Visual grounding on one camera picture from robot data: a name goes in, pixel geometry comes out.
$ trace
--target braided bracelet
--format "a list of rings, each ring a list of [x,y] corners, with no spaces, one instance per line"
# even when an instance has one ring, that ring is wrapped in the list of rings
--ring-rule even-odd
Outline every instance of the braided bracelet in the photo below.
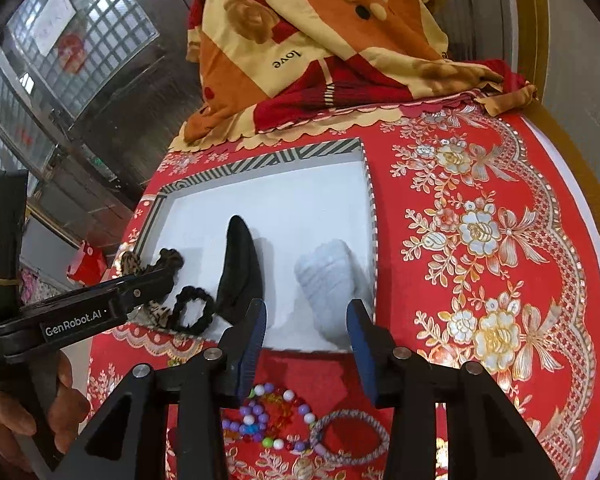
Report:
[[[380,437],[380,446],[371,453],[360,458],[351,458],[340,453],[336,454],[328,451],[324,447],[324,444],[320,442],[322,439],[322,432],[324,431],[324,428],[331,424],[336,418],[359,418],[360,420],[363,420],[370,425]],[[361,412],[360,410],[337,410],[329,413],[329,415],[325,415],[312,425],[309,433],[309,445],[314,449],[314,452],[317,455],[322,456],[327,462],[332,464],[362,465],[373,462],[373,460],[387,452],[389,449],[389,433],[380,422],[368,413]]]
[[[202,316],[191,326],[183,326],[180,323],[180,317],[189,301],[202,300],[205,307],[202,310]],[[183,332],[189,335],[202,334],[213,321],[213,314],[216,311],[216,302],[214,298],[204,289],[198,286],[185,286],[180,294],[176,296],[176,304],[173,311],[169,314],[166,328],[176,332]]]

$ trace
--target human hand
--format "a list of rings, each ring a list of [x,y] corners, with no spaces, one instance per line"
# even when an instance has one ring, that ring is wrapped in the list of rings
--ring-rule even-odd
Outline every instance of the human hand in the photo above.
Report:
[[[66,453],[78,436],[78,425],[87,417],[89,401],[74,389],[71,363],[63,352],[58,359],[58,393],[47,414],[49,427],[55,435],[58,451]],[[32,436],[36,421],[13,397],[0,391],[0,455],[16,466],[31,471],[29,461],[20,449],[13,433]]]

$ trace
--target red floral tablecloth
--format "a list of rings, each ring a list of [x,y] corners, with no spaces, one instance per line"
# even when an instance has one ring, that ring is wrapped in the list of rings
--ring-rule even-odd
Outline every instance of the red floral tablecloth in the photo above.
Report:
[[[519,114],[493,119],[462,102],[422,114],[405,109],[392,122],[302,136],[282,146],[235,151],[224,144],[212,151],[170,153],[140,201],[120,251],[134,247],[155,193],[165,184],[334,136],[363,141],[374,183],[377,322],[389,327],[399,344],[432,362],[459,367],[469,359],[481,361],[563,479],[583,479],[590,468],[595,474],[600,467],[600,254],[585,222],[586,205],[576,203],[555,158]],[[93,409],[133,365],[179,364],[203,344],[133,324],[97,336],[88,386]],[[351,355],[263,351],[256,380],[293,389],[318,417],[355,408],[390,428],[390,410],[373,409],[362,394]],[[443,415],[443,406],[438,410]],[[306,425],[294,420],[283,436],[306,438],[306,432]],[[324,440],[330,449],[361,456],[378,444],[374,435],[363,422],[339,420]],[[442,422],[436,445],[438,477],[445,478]],[[310,450],[264,450],[231,438],[226,454],[229,471],[239,480],[373,480],[381,478],[386,459],[336,466]],[[167,459],[168,477],[174,478],[170,444]]]

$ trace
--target black hair tie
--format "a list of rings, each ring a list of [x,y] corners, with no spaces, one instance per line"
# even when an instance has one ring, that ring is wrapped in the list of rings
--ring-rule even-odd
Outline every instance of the black hair tie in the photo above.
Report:
[[[180,323],[185,307],[189,301],[202,300],[205,307],[202,310],[202,316],[191,326],[183,326]],[[180,294],[176,296],[176,304],[167,320],[166,328],[176,332],[183,332],[189,335],[202,334],[213,321],[213,314],[216,311],[216,302],[214,298],[204,289],[198,286],[185,286]]]

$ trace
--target wall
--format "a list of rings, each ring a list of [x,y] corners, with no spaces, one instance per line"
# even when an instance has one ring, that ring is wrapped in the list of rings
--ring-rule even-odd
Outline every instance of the wall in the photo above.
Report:
[[[600,182],[600,22],[582,0],[549,0],[544,106]]]
[[[67,244],[35,218],[29,218],[22,237],[20,260],[51,285],[68,290],[74,286],[66,278],[66,268],[75,255]]]

